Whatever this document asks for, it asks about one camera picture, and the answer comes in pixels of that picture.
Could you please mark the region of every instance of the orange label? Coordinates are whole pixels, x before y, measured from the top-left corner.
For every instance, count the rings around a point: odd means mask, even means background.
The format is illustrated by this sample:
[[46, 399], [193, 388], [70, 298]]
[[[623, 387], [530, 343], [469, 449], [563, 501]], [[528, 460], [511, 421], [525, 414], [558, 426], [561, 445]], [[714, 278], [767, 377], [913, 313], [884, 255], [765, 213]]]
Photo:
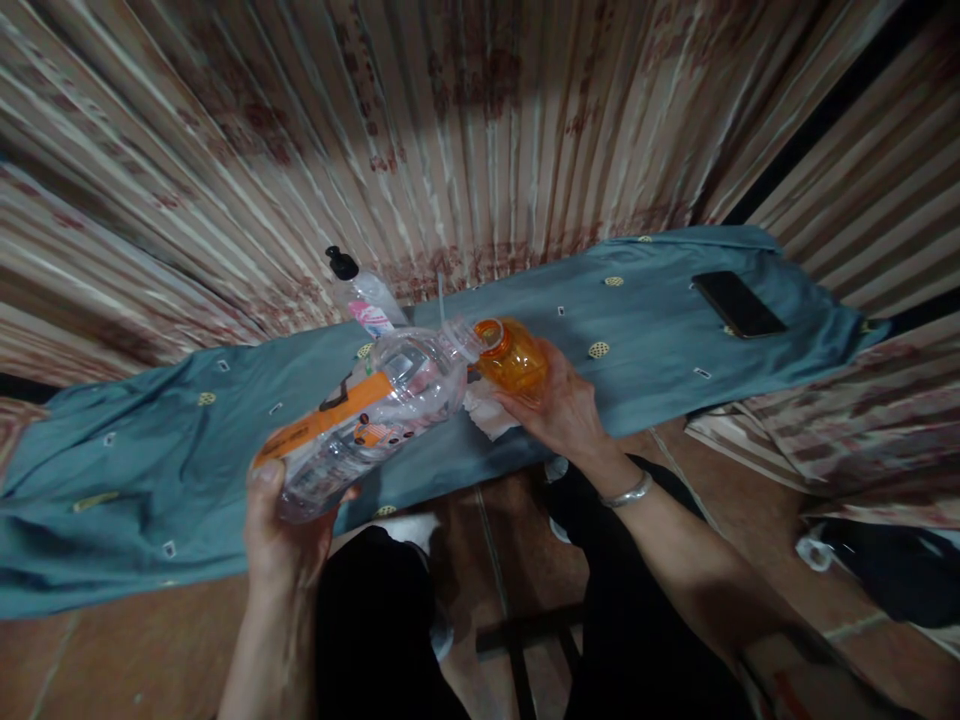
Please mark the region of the orange label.
[[255, 468], [267, 460], [279, 459], [299, 447], [306, 445], [318, 435], [322, 435], [346, 422], [354, 415], [363, 412], [375, 402], [383, 400], [393, 392], [393, 386], [382, 373], [374, 373], [360, 381], [347, 393], [347, 397], [336, 407], [318, 410], [303, 420], [287, 425], [270, 438], [263, 449], [253, 459]]

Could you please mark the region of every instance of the leg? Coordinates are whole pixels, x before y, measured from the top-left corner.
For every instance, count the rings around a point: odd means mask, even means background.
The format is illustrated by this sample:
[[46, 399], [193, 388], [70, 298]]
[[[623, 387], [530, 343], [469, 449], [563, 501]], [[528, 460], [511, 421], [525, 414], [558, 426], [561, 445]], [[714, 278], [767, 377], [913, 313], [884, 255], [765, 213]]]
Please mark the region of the leg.
[[330, 558], [317, 597], [320, 716], [466, 719], [430, 645], [435, 608], [416, 550], [383, 528]]
[[[631, 459], [703, 519], [686, 486], [664, 467]], [[573, 465], [547, 488], [551, 516], [590, 565], [583, 658], [568, 720], [637, 717], [642, 711], [751, 717], [724, 663], [687, 627], [647, 569], [630, 533]]]

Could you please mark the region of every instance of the black smartphone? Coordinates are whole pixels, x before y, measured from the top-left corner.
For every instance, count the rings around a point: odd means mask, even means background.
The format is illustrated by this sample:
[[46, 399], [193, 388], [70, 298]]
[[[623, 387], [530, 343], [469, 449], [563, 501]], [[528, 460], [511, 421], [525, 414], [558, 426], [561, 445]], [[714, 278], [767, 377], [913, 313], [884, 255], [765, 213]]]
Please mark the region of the black smartphone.
[[724, 270], [694, 275], [693, 284], [737, 337], [767, 337], [787, 331], [780, 318], [760, 302], [736, 273]]

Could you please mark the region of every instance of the person's left hand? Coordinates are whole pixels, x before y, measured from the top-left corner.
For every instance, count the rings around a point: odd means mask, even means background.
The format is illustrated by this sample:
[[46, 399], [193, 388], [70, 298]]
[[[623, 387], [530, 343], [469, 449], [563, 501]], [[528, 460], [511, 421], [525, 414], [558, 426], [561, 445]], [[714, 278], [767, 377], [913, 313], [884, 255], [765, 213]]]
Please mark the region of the person's left hand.
[[[269, 460], [247, 476], [247, 546], [251, 594], [277, 594], [316, 586], [330, 552], [337, 509], [302, 525], [284, 522], [277, 515], [283, 489], [284, 465]], [[341, 502], [360, 494], [353, 486]]]

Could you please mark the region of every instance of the black pump cap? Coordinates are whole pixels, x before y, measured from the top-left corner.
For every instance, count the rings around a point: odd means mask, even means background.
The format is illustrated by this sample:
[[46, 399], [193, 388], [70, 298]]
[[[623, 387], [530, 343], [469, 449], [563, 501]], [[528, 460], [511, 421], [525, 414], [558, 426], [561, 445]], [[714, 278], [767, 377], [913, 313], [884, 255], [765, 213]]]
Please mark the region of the black pump cap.
[[340, 252], [340, 248], [336, 245], [327, 248], [327, 257], [330, 258], [330, 269], [333, 270], [333, 274], [341, 280], [353, 280], [360, 272], [354, 259]]

